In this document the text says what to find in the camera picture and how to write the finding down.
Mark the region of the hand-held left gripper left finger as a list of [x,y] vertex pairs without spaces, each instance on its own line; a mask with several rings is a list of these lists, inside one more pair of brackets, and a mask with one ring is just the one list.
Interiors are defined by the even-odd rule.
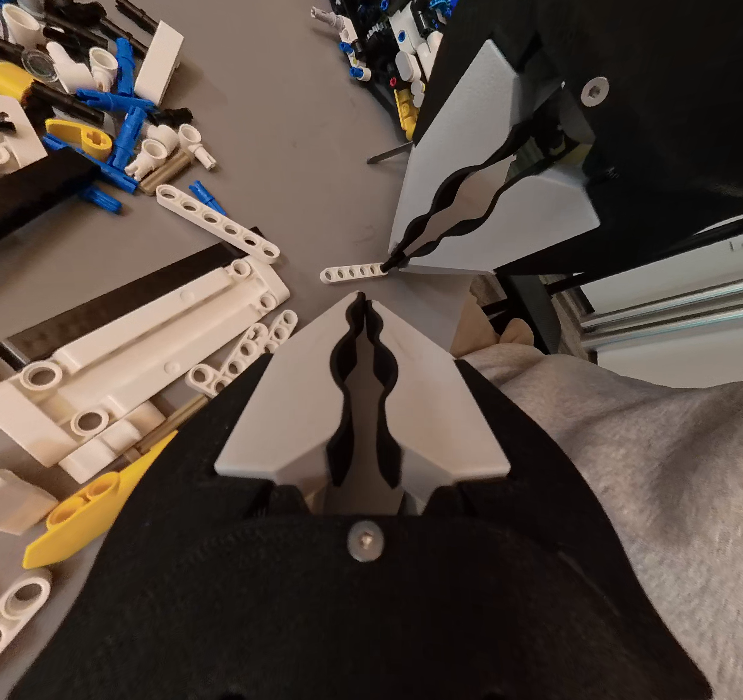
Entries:
[[339,487],[354,453],[347,379],[366,296],[351,292],[272,355],[215,463],[221,476]]

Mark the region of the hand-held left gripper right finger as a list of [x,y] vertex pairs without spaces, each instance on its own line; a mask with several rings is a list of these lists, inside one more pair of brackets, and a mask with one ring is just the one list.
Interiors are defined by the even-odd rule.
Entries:
[[510,463],[451,354],[377,300],[366,302],[380,473],[423,510],[436,490],[504,479]]

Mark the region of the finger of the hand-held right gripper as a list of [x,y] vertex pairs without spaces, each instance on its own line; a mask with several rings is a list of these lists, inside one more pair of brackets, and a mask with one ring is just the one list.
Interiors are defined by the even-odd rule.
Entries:
[[486,315],[495,318],[497,327],[506,317],[523,318],[537,347],[556,354],[562,326],[540,276],[566,269],[516,263],[593,231],[599,218],[578,166],[551,166],[510,179],[507,174],[508,166],[488,166],[467,175],[451,205],[436,212],[404,249],[398,269],[496,282],[500,295],[512,303],[488,308]]
[[431,220],[450,210],[470,175],[511,161],[533,135],[534,113],[564,85],[541,51],[536,66],[546,74],[518,72],[493,39],[483,42],[413,144],[389,254],[404,255]]

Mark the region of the short thin white lego beam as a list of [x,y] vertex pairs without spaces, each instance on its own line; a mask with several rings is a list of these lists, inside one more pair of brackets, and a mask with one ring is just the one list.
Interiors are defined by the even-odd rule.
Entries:
[[378,279],[386,276],[387,272],[383,269],[381,262],[326,267],[321,270],[319,275],[320,281],[326,285]]

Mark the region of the person's right forearm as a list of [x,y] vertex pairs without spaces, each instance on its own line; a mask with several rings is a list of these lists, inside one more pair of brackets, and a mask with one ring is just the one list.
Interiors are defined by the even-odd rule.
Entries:
[[464,359],[576,465],[714,698],[741,698],[741,383],[660,387],[510,343]]

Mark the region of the white angled lego beam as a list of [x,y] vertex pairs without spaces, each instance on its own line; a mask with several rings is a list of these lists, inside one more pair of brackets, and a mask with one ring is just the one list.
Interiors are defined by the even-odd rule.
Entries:
[[219,369],[206,363],[194,365],[185,376],[188,387],[208,398],[215,398],[237,377],[265,354],[273,354],[292,335],[299,323],[292,310],[281,312],[266,326],[261,322],[252,324],[232,348]]

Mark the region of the partly built lego model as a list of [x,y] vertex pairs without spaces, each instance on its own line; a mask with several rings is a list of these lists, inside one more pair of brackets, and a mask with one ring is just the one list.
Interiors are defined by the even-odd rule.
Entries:
[[458,1],[329,0],[329,11],[311,9],[312,18],[336,32],[353,83],[399,123],[407,143]]

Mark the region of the tan lego axle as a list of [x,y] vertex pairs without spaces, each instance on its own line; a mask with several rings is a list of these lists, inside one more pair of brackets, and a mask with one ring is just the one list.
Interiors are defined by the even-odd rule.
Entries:
[[204,395],[197,395],[188,403],[176,409],[166,420],[155,427],[150,433],[146,434],[138,443],[127,450],[123,457],[127,462],[134,462],[142,455],[146,454],[155,445],[169,437],[177,431],[180,426],[194,416],[201,408],[209,402],[209,398]]

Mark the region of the small white lego panel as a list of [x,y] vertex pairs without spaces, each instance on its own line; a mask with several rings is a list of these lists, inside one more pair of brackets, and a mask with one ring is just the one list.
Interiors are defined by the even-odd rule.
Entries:
[[79,446],[57,465],[77,483],[83,484],[97,476],[165,420],[166,417],[151,402],[146,401]]

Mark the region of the white seven-hole lego beam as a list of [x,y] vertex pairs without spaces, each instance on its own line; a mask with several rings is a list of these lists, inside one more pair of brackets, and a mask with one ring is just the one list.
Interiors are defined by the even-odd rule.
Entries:
[[281,256],[280,249],[256,231],[232,221],[172,185],[159,185],[155,197],[163,208],[261,262],[272,265]]

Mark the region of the blue lego pin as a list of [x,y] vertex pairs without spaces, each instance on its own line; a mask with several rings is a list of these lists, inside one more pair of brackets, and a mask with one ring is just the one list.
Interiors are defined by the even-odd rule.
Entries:
[[216,197],[209,192],[201,181],[194,181],[189,185],[189,190],[199,202],[223,216],[228,216],[226,210],[216,200]]

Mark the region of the yellow curved lego panel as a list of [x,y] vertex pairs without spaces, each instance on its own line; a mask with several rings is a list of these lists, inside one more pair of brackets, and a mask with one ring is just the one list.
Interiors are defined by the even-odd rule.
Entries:
[[26,547],[23,567],[60,563],[105,534],[147,470],[177,434],[173,431],[123,470],[102,474],[61,501],[49,513],[46,531]]

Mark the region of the white lego block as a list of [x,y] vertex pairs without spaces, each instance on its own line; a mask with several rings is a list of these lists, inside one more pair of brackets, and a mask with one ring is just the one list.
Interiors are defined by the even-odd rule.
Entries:
[[20,536],[49,515],[59,500],[12,471],[1,469],[1,532]]

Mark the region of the pile of small lego pieces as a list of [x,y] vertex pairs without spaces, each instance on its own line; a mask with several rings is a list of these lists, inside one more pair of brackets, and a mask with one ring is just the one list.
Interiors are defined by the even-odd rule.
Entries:
[[[116,7],[157,30],[159,22],[128,0],[116,0]],[[73,195],[107,212],[118,214],[122,204],[98,179],[151,195],[193,161],[215,169],[189,109],[165,109],[135,95],[148,50],[111,23],[98,2],[2,0],[2,176],[63,147],[93,159],[48,135],[48,118],[87,123],[111,137],[107,162],[93,159],[98,177]]]

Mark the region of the person's right hand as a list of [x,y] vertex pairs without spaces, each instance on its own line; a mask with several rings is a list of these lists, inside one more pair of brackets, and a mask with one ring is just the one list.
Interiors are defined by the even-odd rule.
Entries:
[[452,339],[449,350],[451,355],[461,358],[498,344],[534,346],[534,334],[529,325],[520,318],[508,320],[506,327],[497,332],[470,295],[462,308]]

